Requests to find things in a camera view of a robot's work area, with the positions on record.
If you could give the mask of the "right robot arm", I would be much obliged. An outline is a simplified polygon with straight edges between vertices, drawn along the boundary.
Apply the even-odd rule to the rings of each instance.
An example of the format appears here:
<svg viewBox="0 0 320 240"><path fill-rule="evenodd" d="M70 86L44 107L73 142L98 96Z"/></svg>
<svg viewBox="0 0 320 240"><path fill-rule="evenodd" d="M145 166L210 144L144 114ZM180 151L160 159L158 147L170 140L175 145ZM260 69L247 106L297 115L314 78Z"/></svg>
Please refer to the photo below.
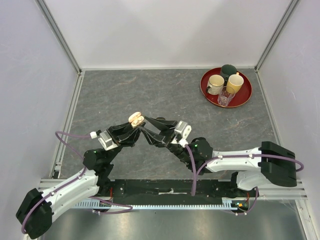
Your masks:
<svg viewBox="0 0 320 240"><path fill-rule="evenodd" d="M194 179L205 173L234 171L236 177L229 184L229 191L235 197L267 184L297 186L299 162L292 151L276 143L263 141L247 150L216 151L204 137L188 142L192 127L187 122L147 116L143 119L160 131L155 133L139 126L148 143L168 149L192 171Z"/></svg>

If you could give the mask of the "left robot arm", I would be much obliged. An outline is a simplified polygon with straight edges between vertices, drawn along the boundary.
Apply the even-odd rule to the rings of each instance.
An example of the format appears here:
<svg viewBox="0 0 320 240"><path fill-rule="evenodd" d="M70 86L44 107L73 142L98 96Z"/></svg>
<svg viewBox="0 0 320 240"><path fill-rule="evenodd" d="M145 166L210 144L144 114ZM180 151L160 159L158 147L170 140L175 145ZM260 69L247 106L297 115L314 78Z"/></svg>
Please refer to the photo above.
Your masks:
<svg viewBox="0 0 320 240"><path fill-rule="evenodd" d="M124 147L133 147L140 134L138 127L127 122L82 135L83 139L98 139L102 148L81 155L84 167L75 175L46 190L33 188L26 194L15 215L21 232L36 239L77 203L95 195L106 196L110 191L112 161Z"/></svg>

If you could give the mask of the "white earbud charging case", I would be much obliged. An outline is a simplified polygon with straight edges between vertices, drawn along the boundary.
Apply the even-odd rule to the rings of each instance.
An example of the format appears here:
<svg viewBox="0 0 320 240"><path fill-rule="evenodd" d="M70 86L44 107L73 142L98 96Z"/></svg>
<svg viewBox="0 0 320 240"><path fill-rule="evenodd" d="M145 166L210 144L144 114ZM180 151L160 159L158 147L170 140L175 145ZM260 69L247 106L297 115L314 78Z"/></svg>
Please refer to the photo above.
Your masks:
<svg viewBox="0 0 320 240"><path fill-rule="evenodd" d="M137 111L133 113L129 118L128 122L131 124L133 128L141 125L145 120L145 117L142 115L141 112Z"/></svg>

